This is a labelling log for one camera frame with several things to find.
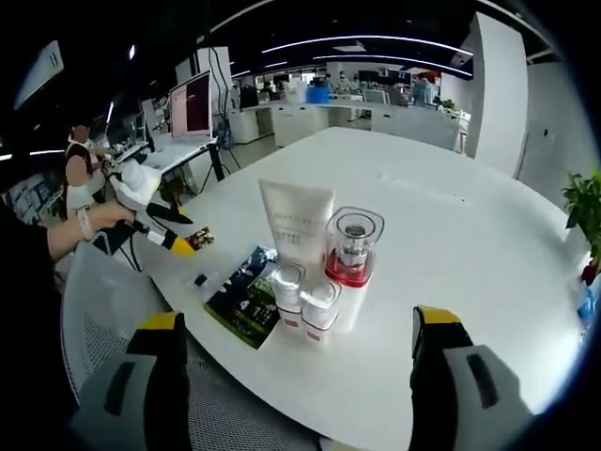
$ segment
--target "small black object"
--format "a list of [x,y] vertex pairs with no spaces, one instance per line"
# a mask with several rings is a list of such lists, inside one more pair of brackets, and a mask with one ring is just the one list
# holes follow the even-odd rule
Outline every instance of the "small black object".
[[164,219],[177,224],[193,224],[192,220],[183,214],[179,214],[177,210],[170,210],[163,205],[150,203],[146,207],[146,213],[151,218]]
[[207,282],[207,277],[204,274],[200,274],[198,277],[196,277],[196,279],[194,280],[194,284],[197,287],[202,286],[205,282]]

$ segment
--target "person in blue shirt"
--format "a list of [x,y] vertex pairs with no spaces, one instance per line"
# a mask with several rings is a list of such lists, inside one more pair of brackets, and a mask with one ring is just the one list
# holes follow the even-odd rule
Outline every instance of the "person in blue shirt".
[[411,94],[416,106],[428,106],[434,103],[434,88],[425,78],[422,72],[418,75],[419,80],[413,84]]

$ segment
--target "led strip light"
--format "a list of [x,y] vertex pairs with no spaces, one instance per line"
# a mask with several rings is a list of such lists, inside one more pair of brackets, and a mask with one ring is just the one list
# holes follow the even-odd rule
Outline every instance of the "led strip light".
[[287,61],[282,61],[281,63],[268,64],[267,66],[265,66],[265,69],[267,69],[267,68],[275,68],[276,66],[282,66],[283,64],[288,64],[288,62]]
[[232,75],[232,78],[241,77],[242,75],[246,75],[247,73],[251,73],[249,70],[245,70],[244,72],[235,73]]
[[400,56],[386,56],[383,54],[330,54],[327,56],[315,56],[313,59],[332,59],[332,58],[338,58],[338,59],[344,59],[344,58],[382,58],[382,59],[394,59],[397,61],[408,61],[411,63],[418,63],[418,64],[426,64],[428,66],[436,66],[437,68],[443,68],[446,70],[452,70],[453,72],[457,72],[457,73],[461,73],[463,75],[468,75],[468,76],[472,76],[471,73],[469,72],[465,72],[464,70],[459,70],[459,69],[455,69],[455,68],[451,68],[449,66],[443,66],[442,64],[437,64],[437,63],[429,63],[427,61],[422,61],[420,59],[411,59],[411,58],[402,58]]
[[65,150],[38,150],[37,152],[29,152],[29,155],[45,155],[46,153],[65,153]]
[[261,52],[262,54],[268,54],[269,52],[275,52],[276,50],[287,49],[289,47],[296,47],[297,45],[304,44],[313,44],[315,42],[327,42],[329,40],[342,40],[342,39],[388,39],[388,40],[403,40],[406,42],[417,42],[420,44],[434,45],[435,47],[440,47],[441,49],[453,50],[460,54],[466,54],[468,56],[473,56],[472,52],[468,52],[467,50],[459,49],[458,47],[453,47],[452,45],[441,44],[440,42],[434,42],[433,40],[424,40],[424,39],[416,39],[416,38],[403,38],[400,36],[381,36],[381,35],[352,35],[352,36],[336,36],[332,38],[319,38],[319,39],[308,39],[301,40],[299,42],[292,42],[290,44],[280,45],[278,47],[273,47],[271,49],[264,50]]

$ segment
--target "white bottle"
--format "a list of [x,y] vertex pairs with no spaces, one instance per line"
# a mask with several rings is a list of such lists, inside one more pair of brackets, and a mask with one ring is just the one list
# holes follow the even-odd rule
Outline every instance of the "white bottle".
[[271,289],[282,323],[293,330],[301,330],[301,307],[299,297],[304,268],[300,265],[283,263],[270,276]]
[[326,346],[331,329],[338,319],[338,297],[341,287],[330,279],[320,279],[300,293],[302,326],[310,343]]

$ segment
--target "computer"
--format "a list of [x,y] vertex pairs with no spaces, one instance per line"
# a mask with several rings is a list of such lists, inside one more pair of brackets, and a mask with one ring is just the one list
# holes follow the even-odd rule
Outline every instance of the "computer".
[[210,70],[174,87],[169,98],[174,138],[212,136]]

